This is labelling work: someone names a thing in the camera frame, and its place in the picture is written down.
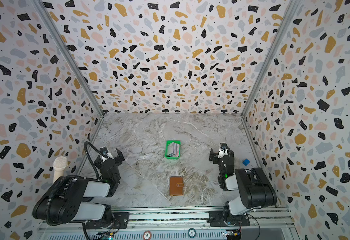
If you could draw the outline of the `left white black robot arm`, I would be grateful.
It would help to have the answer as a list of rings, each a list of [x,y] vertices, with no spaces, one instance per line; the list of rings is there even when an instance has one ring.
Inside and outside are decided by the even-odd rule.
[[[32,216],[44,220],[50,226],[82,223],[88,229],[126,228],[129,214],[115,213],[110,205],[93,203],[95,198],[112,197],[121,180],[118,167],[125,160],[116,150],[112,156],[107,147],[102,147],[93,167],[98,175],[86,178],[66,176],[66,157],[57,157],[53,163],[53,184],[37,202]]]

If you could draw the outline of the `stack of credit cards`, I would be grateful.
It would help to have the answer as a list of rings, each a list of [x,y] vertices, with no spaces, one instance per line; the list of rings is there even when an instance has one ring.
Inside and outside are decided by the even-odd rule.
[[[172,142],[167,145],[167,156],[177,158],[179,156],[179,144]]]

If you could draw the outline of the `green plastic card tray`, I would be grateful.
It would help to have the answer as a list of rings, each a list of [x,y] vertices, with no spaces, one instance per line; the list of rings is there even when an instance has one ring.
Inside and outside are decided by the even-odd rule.
[[[181,141],[166,141],[165,158],[177,160],[181,156]]]

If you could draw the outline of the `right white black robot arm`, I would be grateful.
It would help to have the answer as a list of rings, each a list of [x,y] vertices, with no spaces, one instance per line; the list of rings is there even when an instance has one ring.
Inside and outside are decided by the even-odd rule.
[[[211,227],[248,227],[249,212],[277,204],[276,192],[262,168],[236,169],[234,152],[226,143],[220,143],[216,153],[211,150],[209,160],[219,167],[220,188],[239,192],[222,210],[209,212]]]

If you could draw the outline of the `brown leather card holder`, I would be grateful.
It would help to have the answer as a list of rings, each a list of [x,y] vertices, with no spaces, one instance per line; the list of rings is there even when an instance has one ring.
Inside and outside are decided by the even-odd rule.
[[[169,178],[169,195],[170,196],[184,195],[184,181],[182,177]]]

